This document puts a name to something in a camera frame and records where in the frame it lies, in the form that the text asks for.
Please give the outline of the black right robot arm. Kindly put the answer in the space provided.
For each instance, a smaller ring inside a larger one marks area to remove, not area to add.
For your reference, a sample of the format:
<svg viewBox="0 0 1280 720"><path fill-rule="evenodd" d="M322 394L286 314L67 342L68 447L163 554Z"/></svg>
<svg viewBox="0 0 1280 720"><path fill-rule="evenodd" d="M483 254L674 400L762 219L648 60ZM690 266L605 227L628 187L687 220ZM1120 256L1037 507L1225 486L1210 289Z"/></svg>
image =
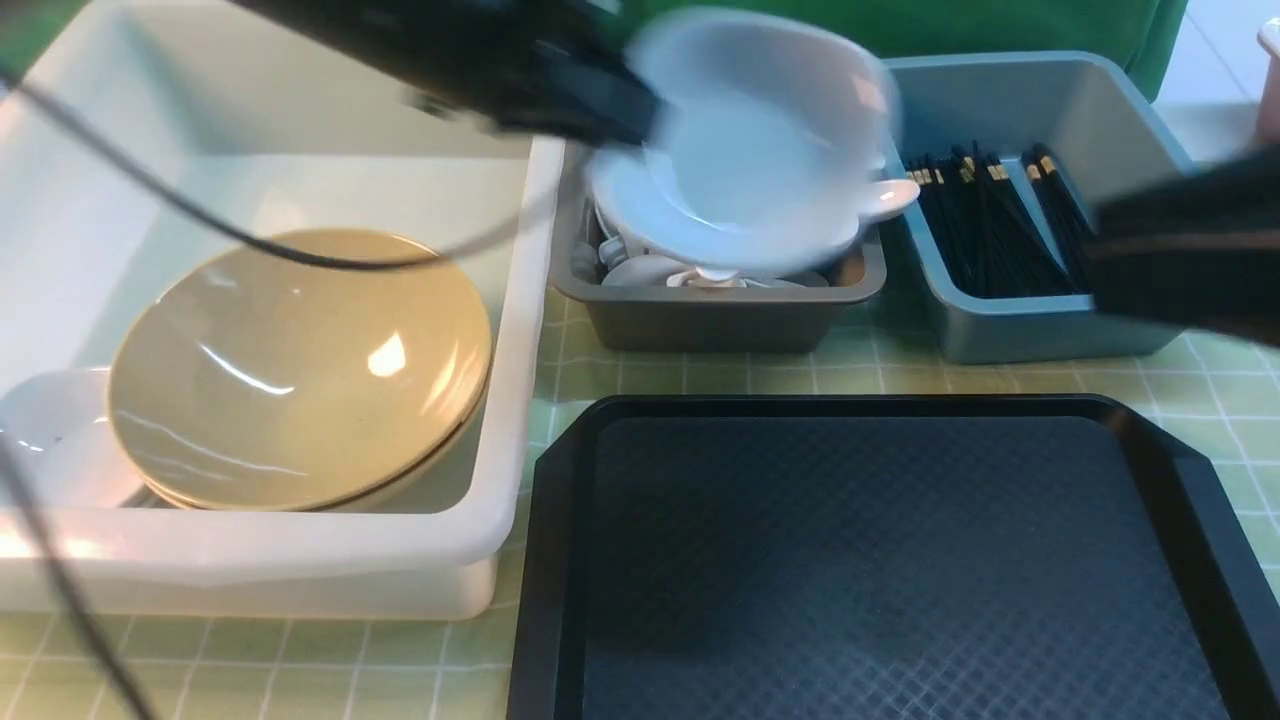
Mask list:
<svg viewBox="0 0 1280 720"><path fill-rule="evenodd" d="M1279 147L1100 205L1082 245L1098 313L1279 346Z"/></svg>

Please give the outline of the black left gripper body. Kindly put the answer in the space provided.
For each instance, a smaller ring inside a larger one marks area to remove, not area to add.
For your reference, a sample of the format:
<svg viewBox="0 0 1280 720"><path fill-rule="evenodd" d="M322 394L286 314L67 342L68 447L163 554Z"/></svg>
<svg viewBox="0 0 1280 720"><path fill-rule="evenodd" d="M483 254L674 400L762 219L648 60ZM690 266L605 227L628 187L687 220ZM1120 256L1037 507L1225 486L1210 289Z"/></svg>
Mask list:
<svg viewBox="0 0 1280 720"><path fill-rule="evenodd" d="M492 135L540 135L590 147L644 143L664 108L617 47L557 37L481 50L412 90L410 105Z"/></svg>

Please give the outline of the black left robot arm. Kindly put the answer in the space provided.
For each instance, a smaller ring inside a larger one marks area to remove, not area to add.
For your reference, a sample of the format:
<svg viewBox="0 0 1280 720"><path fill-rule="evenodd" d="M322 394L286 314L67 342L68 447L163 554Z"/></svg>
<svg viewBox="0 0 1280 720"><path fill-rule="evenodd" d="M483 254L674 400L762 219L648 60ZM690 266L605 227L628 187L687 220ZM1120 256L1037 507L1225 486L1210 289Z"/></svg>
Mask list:
<svg viewBox="0 0 1280 720"><path fill-rule="evenodd" d="M588 1L244 1L242 8L401 82L425 111L498 135L639 146L664 102Z"/></svg>

